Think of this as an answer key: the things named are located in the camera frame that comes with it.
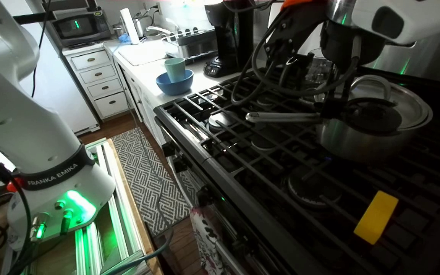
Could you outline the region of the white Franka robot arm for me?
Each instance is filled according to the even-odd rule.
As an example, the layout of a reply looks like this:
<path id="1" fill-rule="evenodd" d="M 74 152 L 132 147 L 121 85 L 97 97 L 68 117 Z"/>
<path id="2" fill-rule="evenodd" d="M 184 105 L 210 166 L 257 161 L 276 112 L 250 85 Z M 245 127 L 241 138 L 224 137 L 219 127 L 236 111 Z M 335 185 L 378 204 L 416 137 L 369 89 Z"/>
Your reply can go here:
<path id="1" fill-rule="evenodd" d="M 21 80 L 37 62 L 37 42 L 0 4 L 0 152 L 16 166 L 11 182 L 22 190 L 8 208 L 17 253 L 33 233 L 46 242 L 88 227 L 115 192 L 62 118 L 24 94 Z"/>

